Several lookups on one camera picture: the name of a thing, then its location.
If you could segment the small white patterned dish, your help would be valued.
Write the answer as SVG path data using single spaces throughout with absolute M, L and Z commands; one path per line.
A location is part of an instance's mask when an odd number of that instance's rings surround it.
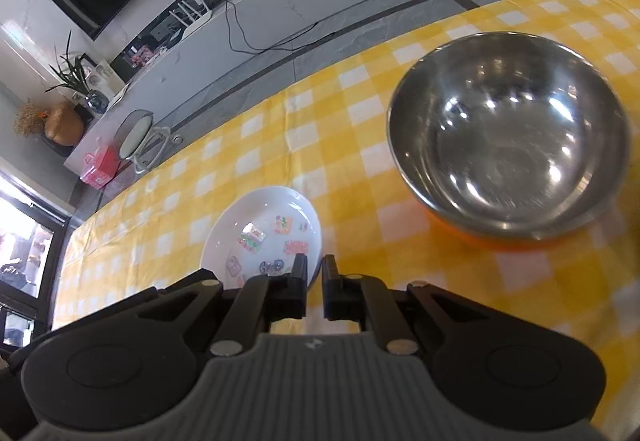
M 209 231 L 200 267 L 214 273 L 224 288 L 242 287 L 258 275 L 291 272 L 295 256 L 307 258 L 307 283 L 317 276 L 322 230 L 311 202 L 282 186 L 241 196 Z

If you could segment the orange steel bowl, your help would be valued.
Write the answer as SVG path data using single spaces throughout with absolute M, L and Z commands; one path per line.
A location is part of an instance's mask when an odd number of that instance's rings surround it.
M 464 36 L 408 69 L 388 107 L 390 153 L 447 227 L 503 247 L 596 219 L 629 164 L 620 99 L 576 51 L 537 35 Z

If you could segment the yellow white checkered tablecloth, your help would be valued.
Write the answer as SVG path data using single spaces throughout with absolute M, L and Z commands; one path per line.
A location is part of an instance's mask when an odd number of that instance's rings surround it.
M 289 186 L 311 201 L 343 272 L 402 288 L 424 279 L 586 343 L 606 371 L 594 420 L 612 438 L 639 422 L 639 168 L 592 227 L 528 253 L 465 243 L 427 216 L 385 137 L 409 66 L 450 39 L 517 30 L 592 62 L 639 118 L 639 0 L 502 0 L 427 25 L 285 88 L 188 146 L 70 238 L 53 314 L 63 326 L 196 270 L 209 230 L 241 195 Z

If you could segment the grey cushioned stool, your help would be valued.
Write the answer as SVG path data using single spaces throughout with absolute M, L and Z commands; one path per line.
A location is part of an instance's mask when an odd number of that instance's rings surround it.
M 182 141 L 170 127 L 155 123 L 151 111 L 135 110 L 120 124 L 113 144 L 119 161 L 142 176 L 165 159 L 171 146 L 178 146 Z

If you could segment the pink storage box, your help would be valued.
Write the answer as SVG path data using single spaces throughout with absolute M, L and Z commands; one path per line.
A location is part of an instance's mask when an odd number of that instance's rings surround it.
M 113 146 L 103 144 L 85 156 L 80 180 L 93 189 L 101 190 L 113 180 L 118 165 L 119 156 Z

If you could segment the orange round vase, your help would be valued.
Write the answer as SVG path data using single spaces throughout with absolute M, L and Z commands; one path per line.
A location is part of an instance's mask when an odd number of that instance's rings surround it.
M 68 101 L 52 106 L 44 119 L 44 135 L 60 146 L 77 146 L 84 132 L 84 122 Z

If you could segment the white wifi router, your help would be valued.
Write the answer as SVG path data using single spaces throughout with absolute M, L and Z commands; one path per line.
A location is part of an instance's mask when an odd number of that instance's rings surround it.
M 186 39 L 206 24 L 213 12 L 205 0 L 179 0 L 169 14 L 181 24 L 181 39 Z

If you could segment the glass vase with plant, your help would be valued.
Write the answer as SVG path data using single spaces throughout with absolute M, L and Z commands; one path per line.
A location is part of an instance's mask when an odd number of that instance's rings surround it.
M 104 115 L 110 101 L 105 94 L 89 85 L 84 64 L 82 64 L 82 56 L 78 56 L 78 54 L 72 56 L 70 53 L 71 41 L 72 32 L 68 32 L 64 52 L 56 58 L 54 65 L 49 65 L 51 72 L 58 79 L 58 83 L 48 91 L 56 88 L 70 90 L 76 101 L 84 101 L 87 108 L 93 113 Z

